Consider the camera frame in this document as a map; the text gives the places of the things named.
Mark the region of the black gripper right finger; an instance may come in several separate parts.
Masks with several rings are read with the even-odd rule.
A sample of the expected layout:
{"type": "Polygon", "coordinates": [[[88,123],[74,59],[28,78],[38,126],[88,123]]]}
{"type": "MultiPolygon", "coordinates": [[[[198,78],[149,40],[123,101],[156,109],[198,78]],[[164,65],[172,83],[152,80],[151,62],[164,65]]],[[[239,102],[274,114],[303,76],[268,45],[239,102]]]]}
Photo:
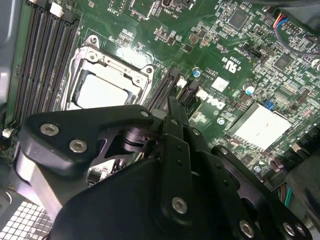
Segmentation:
{"type": "Polygon", "coordinates": [[[183,103],[176,116],[189,144],[191,161],[213,188],[219,214],[216,229],[224,240],[311,240],[308,228],[227,148],[209,149],[189,125],[183,103]]]}

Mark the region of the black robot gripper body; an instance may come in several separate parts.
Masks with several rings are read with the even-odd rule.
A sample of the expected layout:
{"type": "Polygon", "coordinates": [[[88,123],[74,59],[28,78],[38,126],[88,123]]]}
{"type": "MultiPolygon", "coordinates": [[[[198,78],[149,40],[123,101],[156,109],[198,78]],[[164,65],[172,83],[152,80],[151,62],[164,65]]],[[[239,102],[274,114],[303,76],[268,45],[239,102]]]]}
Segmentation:
{"type": "Polygon", "coordinates": [[[192,162],[183,128],[144,159],[81,192],[54,221],[52,240],[223,240],[213,187],[192,162]]]}

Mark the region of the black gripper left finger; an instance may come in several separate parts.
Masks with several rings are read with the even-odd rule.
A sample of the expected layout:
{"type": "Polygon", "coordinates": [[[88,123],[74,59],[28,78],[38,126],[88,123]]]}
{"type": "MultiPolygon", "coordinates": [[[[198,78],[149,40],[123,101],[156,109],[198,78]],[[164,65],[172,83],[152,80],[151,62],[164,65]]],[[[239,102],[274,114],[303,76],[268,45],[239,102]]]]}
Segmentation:
{"type": "Polygon", "coordinates": [[[141,105],[39,113],[22,124],[14,170],[17,191],[53,221],[73,197],[129,166],[160,157],[164,133],[182,128],[176,100],[160,119],[141,105]]]}

